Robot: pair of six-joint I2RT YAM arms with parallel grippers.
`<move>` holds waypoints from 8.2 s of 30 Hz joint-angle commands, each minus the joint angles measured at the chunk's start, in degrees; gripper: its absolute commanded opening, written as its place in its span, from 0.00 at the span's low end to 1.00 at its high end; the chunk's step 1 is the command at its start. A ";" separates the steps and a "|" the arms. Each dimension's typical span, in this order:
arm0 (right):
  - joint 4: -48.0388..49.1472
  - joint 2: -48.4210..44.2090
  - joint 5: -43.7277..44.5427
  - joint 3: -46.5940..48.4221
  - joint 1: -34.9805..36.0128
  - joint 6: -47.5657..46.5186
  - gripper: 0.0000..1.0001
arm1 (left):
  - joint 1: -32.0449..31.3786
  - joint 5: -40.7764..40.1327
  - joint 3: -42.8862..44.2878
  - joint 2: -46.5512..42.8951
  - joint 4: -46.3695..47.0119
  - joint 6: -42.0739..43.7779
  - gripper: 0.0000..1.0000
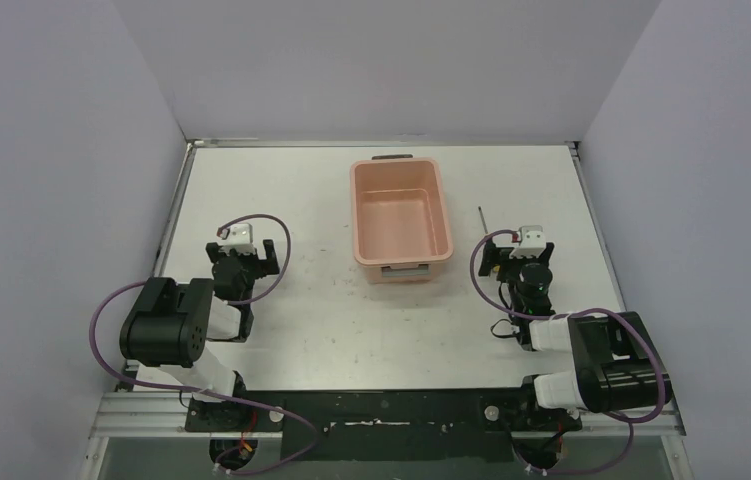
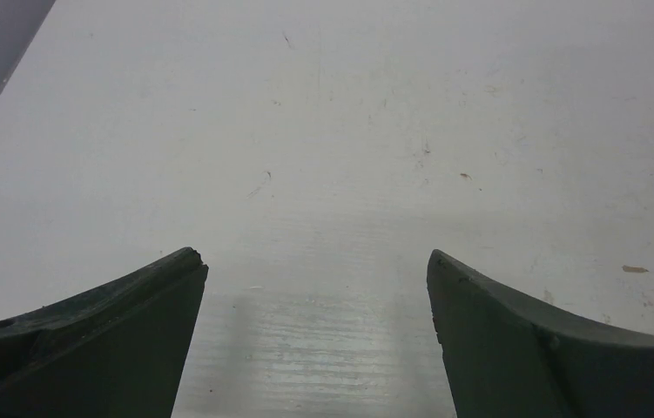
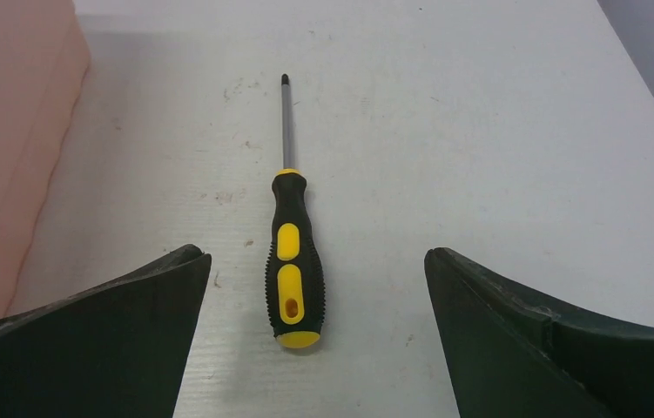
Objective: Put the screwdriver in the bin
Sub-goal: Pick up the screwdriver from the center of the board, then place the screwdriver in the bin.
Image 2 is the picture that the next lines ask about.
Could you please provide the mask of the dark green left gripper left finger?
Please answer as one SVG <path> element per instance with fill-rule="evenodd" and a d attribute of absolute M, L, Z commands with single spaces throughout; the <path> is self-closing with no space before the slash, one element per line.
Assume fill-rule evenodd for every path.
<path fill-rule="evenodd" d="M 0 320 L 0 417 L 169 417 L 208 268 L 184 247 Z"/>

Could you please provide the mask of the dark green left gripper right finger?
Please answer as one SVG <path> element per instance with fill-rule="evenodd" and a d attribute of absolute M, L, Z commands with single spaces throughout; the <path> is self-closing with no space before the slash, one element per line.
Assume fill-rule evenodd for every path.
<path fill-rule="evenodd" d="M 436 337 L 460 417 L 654 417 L 654 335 L 567 312 L 441 250 Z"/>

